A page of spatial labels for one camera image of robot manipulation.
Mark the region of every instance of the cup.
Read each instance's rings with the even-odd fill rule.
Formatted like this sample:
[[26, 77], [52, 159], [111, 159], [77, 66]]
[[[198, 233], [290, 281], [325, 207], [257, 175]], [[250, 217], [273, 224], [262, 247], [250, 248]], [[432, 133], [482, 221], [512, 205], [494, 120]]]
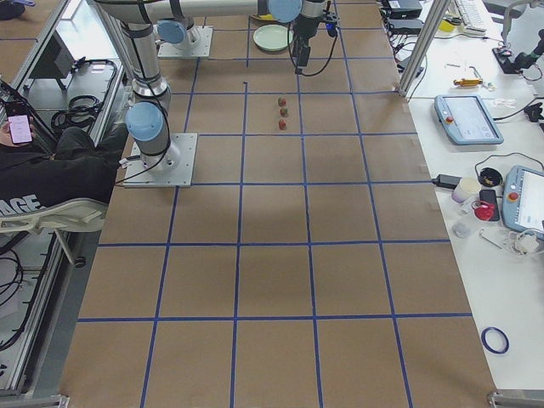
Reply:
[[482, 186], [476, 178], [463, 177], [452, 191], [451, 198], [461, 204], [470, 197], [477, 195], [481, 189]]

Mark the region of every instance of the hand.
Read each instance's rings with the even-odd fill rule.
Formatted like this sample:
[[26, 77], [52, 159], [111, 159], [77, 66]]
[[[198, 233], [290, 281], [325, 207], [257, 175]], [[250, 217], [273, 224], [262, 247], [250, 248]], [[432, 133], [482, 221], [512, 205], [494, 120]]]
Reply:
[[[34, 128], [34, 120], [32, 119], [32, 117], [30, 119], [31, 119], [31, 136], [34, 139], [36, 137], [36, 134], [34, 133], [36, 129]], [[9, 131], [9, 122], [5, 122], [0, 127], [0, 145], [4, 145], [8, 147], [21, 147], [21, 146], [28, 145], [28, 143], [14, 144], [14, 142], [11, 140], [11, 132]]]

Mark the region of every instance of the person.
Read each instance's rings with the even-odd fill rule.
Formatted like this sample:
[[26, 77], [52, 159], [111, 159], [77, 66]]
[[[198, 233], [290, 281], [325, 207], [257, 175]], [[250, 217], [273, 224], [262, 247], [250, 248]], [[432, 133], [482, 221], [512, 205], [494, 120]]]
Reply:
[[[34, 127], [31, 125], [32, 137]], [[53, 155], [32, 142], [15, 145], [9, 124], [0, 127], [0, 213], [4, 216], [51, 207], [75, 198], [109, 202], [127, 141], [125, 124], [94, 146], [79, 127], [68, 127]]]

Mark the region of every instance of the white desk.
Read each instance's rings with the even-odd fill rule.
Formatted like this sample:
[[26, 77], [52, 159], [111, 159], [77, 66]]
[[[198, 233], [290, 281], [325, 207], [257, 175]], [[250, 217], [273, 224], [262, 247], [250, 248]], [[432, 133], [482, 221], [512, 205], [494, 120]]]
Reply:
[[[499, 34], [490, 19], [489, 25], [487, 35], [500, 38], [495, 37]], [[447, 34], [439, 31], [437, 36]], [[410, 102], [410, 109], [433, 177], [439, 173], [474, 177], [474, 164], [492, 154], [518, 151], [544, 161], [544, 133], [523, 114], [498, 122], [505, 141], [492, 146], [456, 146], [438, 122], [433, 106], [434, 96], [438, 94], [479, 94], [492, 116], [513, 113], [531, 101], [531, 88], [523, 78], [502, 74], [490, 51], [495, 46], [496, 42], [491, 40], [456, 37], [434, 40], [428, 51], [428, 72]], [[446, 66], [447, 63], [461, 67]], [[452, 87], [452, 79], [462, 77], [461, 70], [470, 65], [476, 66], [487, 82], [496, 85], [495, 92], [482, 87]], [[517, 108], [493, 106], [493, 99], [515, 99]], [[479, 169], [493, 167], [505, 176], [516, 164], [538, 168], [537, 163], [511, 156], [492, 158]], [[460, 206], [451, 199], [450, 190], [437, 188], [436, 194], [478, 330], [495, 326], [510, 340], [506, 354], [485, 351], [496, 387], [544, 389], [544, 255], [516, 257], [477, 234], [466, 240], [457, 238], [451, 233], [451, 226], [461, 217]], [[492, 234], [502, 229], [500, 223], [487, 228]]]

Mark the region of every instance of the yellow object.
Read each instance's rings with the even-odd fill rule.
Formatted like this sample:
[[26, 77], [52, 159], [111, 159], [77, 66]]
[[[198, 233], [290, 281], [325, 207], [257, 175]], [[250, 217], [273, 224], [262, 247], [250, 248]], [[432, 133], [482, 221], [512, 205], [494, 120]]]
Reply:
[[451, 24], [449, 21], [442, 20], [442, 22], [439, 25], [439, 30], [444, 32], [452, 32], [456, 29], [456, 27]]
[[263, 14], [263, 15], [252, 15], [252, 18], [255, 20], [261, 20], [261, 21], [275, 21], [275, 18], [272, 14]]
[[475, 87], [477, 85], [481, 85], [484, 81], [482, 78], [471, 78], [471, 79], [454, 79], [453, 84], [456, 87]]

